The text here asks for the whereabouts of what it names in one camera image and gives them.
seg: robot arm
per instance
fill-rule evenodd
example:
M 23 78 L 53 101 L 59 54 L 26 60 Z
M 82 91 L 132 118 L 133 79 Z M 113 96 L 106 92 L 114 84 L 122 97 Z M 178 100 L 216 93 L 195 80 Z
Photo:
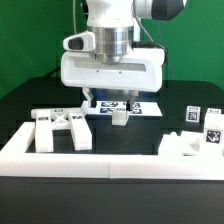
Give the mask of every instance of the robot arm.
M 88 31 L 64 40 L 62 81 L 82 87 L 95 106 L 90 88 L 156 92 L 162 85 L 161 48 L 131 45 L 133 20 L 149 17 L 170 20 L 184 8 L 186 0 L 86 0 Z

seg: black square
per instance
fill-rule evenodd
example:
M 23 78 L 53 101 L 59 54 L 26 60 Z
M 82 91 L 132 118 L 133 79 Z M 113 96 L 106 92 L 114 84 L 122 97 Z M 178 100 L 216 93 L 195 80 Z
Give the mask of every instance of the black square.
M 139 109 L 141 108 L 140 103 L 134 103 L 133 108 Z
M 113 111 L 114 111 L 114 108 L 100 108 L 101 114 L 112 113 Z
M 117 102 L 102 102 L 101 107 L 116 107 L 118 105 Z
M 48 120 L 48 117 L 39 117 L 38 118 L 38 121 L 47 121 Z
M 134 108 L 132 112 L 133 114 L 142 114 L 142 110 L 140 108 Z
M 73 120 L 82 119 L 82 116 L 72 116 Z
M 207 130 L 206 142 L 219 144 L 221 142 L 221 131 Z
M 189 112 L 188 113 L 188 120 L 189 121 L 197 121 L 198 113 L 197 112 Z

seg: cable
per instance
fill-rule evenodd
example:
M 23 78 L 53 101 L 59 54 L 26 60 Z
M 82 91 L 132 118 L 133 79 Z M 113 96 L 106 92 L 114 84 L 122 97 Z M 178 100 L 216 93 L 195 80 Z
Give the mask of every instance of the cable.
M 77 28 L 76 28 L 76 0 L 73 0 L 73 26 L 74 26 L 74 33 L 77 33 Z
M 157 24 L 157 30 L 158 30 L 158 34 L 159 34 L 159 38 L 160 38 L 160 42 L 161 42 L 161 44 L 164 46 L 159 21 L 156 21 L 156 24 Z M 171 71 L 170 64 L 169 64 L 169 61 L 168 61 L 168 57 L 167 57 L 167 56 L 166 56 L 166 64 L 167 64 L 168 73 L 169 73 L 169 75 L 170 75 L 170 78 L 171 78 L 172 80 L 174 80 L 174 76 L 173 76 L 173 74 L 172 74 L 172 71 Z
M 54 75 L 56 72 L 61 71 L 61 66 L 55 68 L 54 70 L 48 72 L 47 74 L 44 75 L 45 78 L 50 78 L 52 75 Z
M 150 34 L 147 32 L 147 30 L 145 29 L 145 27 L 141 24 L 141 21 L 139 20 L 139 18 L 137 16 L 137 12 L 136 12 L 136 0 L 133 0 L 133 3 L 132 3 L 132 12 L 133 12 L 133 17 L 136 19 L 136 22 L 138 23 L 138 25 L 141 28 L 141 30 L 148 37 L 149 41 L 152 42 L 152 43 L 154 43 L 154 40 L 152 39 L 152 37 L 150 36 Z

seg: white block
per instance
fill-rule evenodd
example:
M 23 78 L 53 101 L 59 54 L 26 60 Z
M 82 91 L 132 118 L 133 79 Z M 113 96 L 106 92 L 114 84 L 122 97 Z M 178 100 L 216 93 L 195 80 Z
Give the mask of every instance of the white block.
M 169 156 L 172 158 L 184 155 L 198 155 L 198 147 L 195 147 L 191 143 L 191 139 L 183 136 L 177 136 L 175 133 L 163 135 L 158 154 L 159 156 Z
M 182 131 L 181 138 L 184 142 L 192 147 L 195 151 L 199 152 L 201 139 L 203 139 L 203 133 Z
M 75 150 L 91 150 L 92 134 L 82 113 L 69 112 L 71 134 Z
M 125 126 L 129 118 L 129 111 L 125 107 L 115 108 L 112 113 L 112 125 Z
M 221 159 L 142 156 L 128 161 L 112 161 L 110 178 L 222 180 L 223 168 Z
M 105 156 L 55 153 L 0 153 L 0 176 L 109 178 Z
M 188 106 L 186 111 L 186 121 L 199 123 L 201 107 Z
M 209 157 L 222 157 L 224 151 L 223 141 L 224 115 L 221 113 L 206 113 L 204 123 L 204 138 L 200 145 L 200 155 Z
M 35 123 L 24 122 L 19 130 L 12 136 L 0 154 L 25 153 L 34 139 Z
M 54 151 L 50 110 L 37 111 L 35 143 L 36 152 Z
M 73 107 L 73 108 L 53 108 L 53 109 L 34 109 L 31 110 L 31 117 L 33 119 L 36 119 L 37 116 L 37 112 L 38 111 L 46 111 L 46 110 L 50 110 L 51 113 L 51 118 L 53 120 L 56 120 L 58 118 L 58 116 L 62 116 L 65 115 L 65 118 L 68 117 L 68 112 L 83 112 L 82 109 L 80 107 Z

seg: white foam piece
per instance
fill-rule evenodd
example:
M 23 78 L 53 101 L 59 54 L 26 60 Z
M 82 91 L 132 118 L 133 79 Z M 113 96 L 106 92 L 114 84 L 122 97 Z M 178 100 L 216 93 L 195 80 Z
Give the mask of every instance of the white foam piece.
M 0 155 L 0 176 L 109 178 L 102 156 L 71 154 Z
M 200 156 L 208 158 L 223 157 L 223 145 L 208 143 L 202 138 L 200 144 Z
M 181 137 L 184 139 L 186 144 L 191 145 L 194 149 L 198 151 L 201 139 L 203 138 L 203 133 L 182 131 Z
M 204 129 L 224 130 L 224 115 L 219 113 L 206 113 Z
M 224 161 L 199 157 L 144 156 L 110 163 L 110 178 L 224 180 Z
M 187 137 L 174 134 L 164 135 L 158 150 L 159 156 L 198 155 L 198 147 L 191 145 Z
M 112 112 L 112 125 L 125 126 L 129 118 L 129 112 L 126 108 L 115 108 Z
M 51 114 L 51 118 L 56 120 L 58 117 L 65 115 L 65 119 L 68 117 L 69 112 L 76 112 L 76 113 L 84 113 L 84 111 L 80 107 L 74 108 L 53 108 L 53 109 L 33 109 L 31 110 L 31 118 L 36 119 L 38 111 L 46 111 L 49 110 Z
M 36 152 L 54 151 L 50 110 L 36 113 L 35 145 Z
M 24 122 L 17 132 L 8 141 L 0 154 L 17 155 L 25 153 L 35 135 L 35 122 Z
M 82 113 L 69 112 L 71 134 L 75 150 L 92 149 L 92 133 Z
M 200 122 L 201 107 L 188 106 L 186 110 L 186 122 Z

